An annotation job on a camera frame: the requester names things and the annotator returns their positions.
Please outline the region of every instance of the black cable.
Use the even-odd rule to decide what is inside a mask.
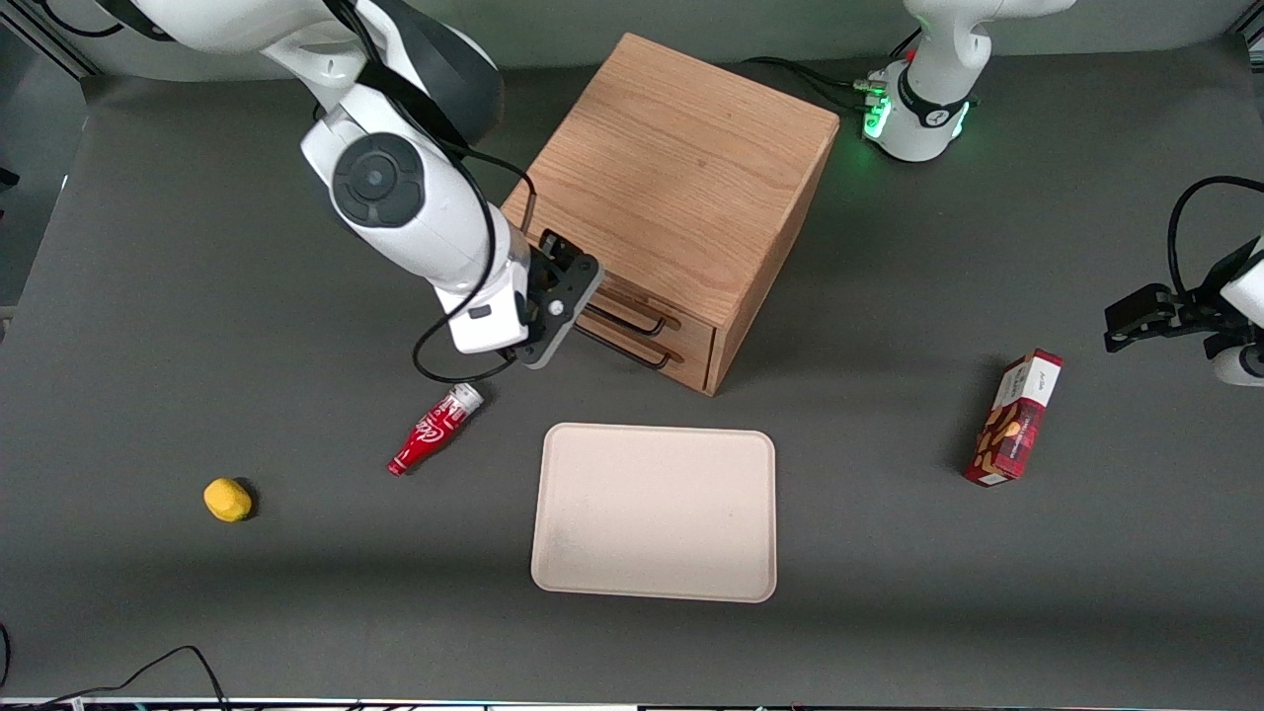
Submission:
[[[905,37],[904,42],[896,44],[895,49],[891,49],[891,53],[887,54],[887,57],[899,57],[901,52],[913,44],[913,40],[916,39],[919,34],[921,34],[921,25],[918,25],[918,29],[913,30],[913,34]]]
[[[351,8],[346,3],[346,0],[337,3],[336,8],[337,8],[336,14],[339,15],[339,19],[343,22],[343,24],[348,25],[353,33],[355,33],[356,38],[364,46],[364,52],[368,56],[368,59],[370,62],[380,63],[382,53],[378,49],[378,47],[373,44],[373,38],[369,35],[368,28],[364,27],[364,22],[355,13],[355,9]],[[508,161],[503,161],[501,158],[495,158],[494,156],[488,156],[485,153],[479,153],[478,151],[460,148],[446,140],[436,139],[434,135],[430,134],[428,130],[426,130],[425,127],[422,127],[417,121],[416,118],[413,118],[413,115],[403,105],[399,104],[398,100],[391,96],[387,96],[386,99],[391,104],[391,108],[394,109],[408,123],[408,125],[411,125],[415,130],[426,137],[426,139],[431,140],[432,143],[440,147],[447,161],[453,164],[454,168],[456,168],[456,172],[460,173],[461,178],[464,178],[466,183],[469,183],[470,190],[474,192],[474,199],[478,201],[479,210],[483,213],[483,221],[487,226],[488,249],[487,249],[487,262],[483,264],[483,272],[479,275],[478,281],[474,282],[474,287],[470,290],[470,292],[465,295],[465,297],[461,300],[460,304],[456,305],[455,309],[453,309],[451,311],[445,310],[442,316],[436,319],[435,323],[430,325],[430,328],[427,328],[425,331],[422,331],[420,337],[417,337],[417,340],[416,343],[413,343],[412,347],[412,364],[417,369],[417,372],[425,376],[426,378],[446,385],[471,383],[490,378],[493,376],[504,372],[509,366],[517,362],[517,358],[513,356],[512,350],[504,349],[501,352],[501,357],[504,358],[504,363],[501,363],[499,366],[484,371],[482,373],[473,376],[464,376],[464,377],[441,376],[426,368],[426,366],[422,364],[421,362],[421,349],[436,333],[442,330],[449,323],[451,323],[451,320],[458,314],[463,312],[470,304],[474,302],[474,299],[478,297],[478,294],[483,291],[484,286],[487,286],[487,281],[492,277],[492,271],[495,267],[495,220],[492,218],[492,209],[488,205],[487,197],[483,195],[483,189],[479,187],[478,181],[474,180],[474,176],[470,175],[469,168],[465,167],[465,164],[461,162],[460,158],[464,154],[479,161],[485,161],[488,163],[508,168],[514,173],[522,176],[523,180],[527,181],[528,197],[527,197],[527,210],[525,214],[523,226],[522,226],[523,230],[526,230],[526,228],[528,226],[531,213],[533,210],[536,201],[535,182],[526,175],[526,171],[518,168],[517,166],[513,166]]]
[[[13,640],[9,639],[9,630],[0,622],[0,638],[4,639],[4,671],[0,672],[0,688],[9,681],[9,667],[13,664]]]
[[[35,0],[35,5],[39,5],[39,8],[44,10],[44,14],[48,15],[48,19],[53,20],[53,24],[56,24],[57,27],[64,29],[71,34],[87,37],[88,39],[100,39],[102,37],[110,37],[111,34],[123,32],[123,23],[114,23],[114,27],[109,27],[105,29],[95,29],[95,30],[80,29],[63,20],[61,16],[58,16],[57,13],[53,11],[52,6],[48,5],[48,0]]]
[[[1211,176],[1187,187],[1172,207],[1172,218],[1168,220],[1168,273],[1172,276],[1172,286],[1176,288],[1181,304],[1191,307],[1189,311],[1193,314],[1194,320],[1203,319],[1202,314],[1197,309],[1193,309],[1193,304],[1189,301],[1189,292],[1186,291],[1184,281],[1181,278],[1181,264],[1177,259],[1177,229],[1181,225],[1181,214],[1184,211],[1186,204],[1189,202],[1189,199],[1196,192],[1208,185],[1236,185],[1237,187],[1245,187],[1255,192],[1264,192],[1264,182],[1258,180],[1239,176]]]
[[[790,70],[791,72],[794,72],[794,75],[796,77],[799,77],[799,80],[808,89],[810,89],[813,91],[813,94],[815,94],[817,96],[820,96],[822,99],[824,99],[827,102],[829,102],[830,105],[833,105],[837,109],[844,109],[844,110],[851,111],[851,110],[858,110],[858,109],[863,109],[865,108],[862,104],[858,104],[858,102],[849,104],[847,101],[843,101],[843,100],[838,99],[837,96],[832,96],[829,92],[827,92],[824,90],[824,87],[818,86],[815,83],[817,81],[819,81],[819,82],[822,82],[822,83],[824,83],[827,86],[834,87],[834,89],[852,90],[851,82],[837,80],[837,78],[833,78],[833,77],[830,77],[828,75],[823,75],[823,73],[818,72],[817,70],[813,70],[811,67],[800,65],[799,62],[794,62],[794,61],[790,61],[790,59],[784,59],[781,57],[751,57],[750,59],[743,59],[742,63],[743,65],[744,63],[750,63],[750,65],[770,65],[770,66],[774,66],[774,67],[784,67],[786,70]]]
[[[820,83],[833,86],[837,89],[852,89],[852,82],[834,78],[829,75],[823,75],[817,70],[809,67],[808,65],[786,59],[782,57],[751,57],[750,59],[742,59],[743,65],[772,65],[776,67],[785,67],[795,73],[809,76]]]
[[[88,696],[88,695],[94,695],[94,693],[109,693],[109,692],[114,692],[114,691],[123,691],[131,682],[137,681],[140,677],[140,674],[144,674],[149,669],[157,667],[158,664],[166,662],[168,658],[171,658],[171,657],[176,655],[177,653],[183,652],[186,649],[190,650],[190,652],[192,652],[193,654],[196,654],[197,655],[197,660],[202,663],[202,669],[206,671],[207,678],[211,679],[211,688],[215,689],[215,700],[220,702],[220,707],[222,708],[222,711],[231,711],[230,707],[229,707],[229,697],[224,695],[224,688],[220,686],[220,679],[215,676],[215,671],[211,669],[211,664],[206,660],[206,657],[202,655],[202,650],[197,649],[196,646],[193,646],[191,644],[185,644],[185,645],[177,646],[176,649],[172,649],[167,654],[163,654],[162,657],[154,659],[153,662],[145,664],[144,667],[140,667],[139,669],[135,671],[135,673],[133,673],[130,677],[128,677],[128,681],[123,682],[119,686],[99,686],[99,687],[92,687],[92,688],[85,688],[82,691],[76,691],[73,693],[67,693],[67,695],[63,695],[63,696],[58,696],[57,698],[53,698],[51,701],[46,701],[46,702],[43,702],[43,703],[38,705],[38,706],[32,706],[29,708],[24,708],[23,711],[48,711],[49,708],[53,708],[53,707],[56,707],[56,706],[58,706],[61,703],[64,703],[64,702],[67,702],[67,701],[70,701],[72,698],[78,698],[81,696]]]

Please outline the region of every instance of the green led light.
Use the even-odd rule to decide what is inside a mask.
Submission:
[[[865,119],[865,134],[872,139],[877,139],[882,135],[882,129],[886,128],[886,119],[891,115],[891,100],[882,99],[870,109],[870,116]]]
[[[969,113],[969,101],[966,101],[966,105],[961,108],[961,116],[957,118],[957,128],[952,129],[953,138],[961,135],[961,128],[966,123],[966,114],[968,113]]]

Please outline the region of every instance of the red bottle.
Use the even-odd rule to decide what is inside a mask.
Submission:
[[[387,471],[397,477],[402,477],[408,467],[412,467],[425,457],[435,453],[451,439],[453,433],[461,426],[465,417],[474,414],[483,404],[483,396],[471,386],[458,385],[435,405],[426,416],[412,428],[408,442],[404,443],[394,459],[387,464]]]

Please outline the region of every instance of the red box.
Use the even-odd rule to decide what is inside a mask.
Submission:
[[[1023,476],[1060,372],[1062,358],[1039,349],[1005,368],[967,479],[992,487]]]

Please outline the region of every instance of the drawer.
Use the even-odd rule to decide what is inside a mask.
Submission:
[[[715,329],[607,276],[578,324],[694,390],[705,390]]]

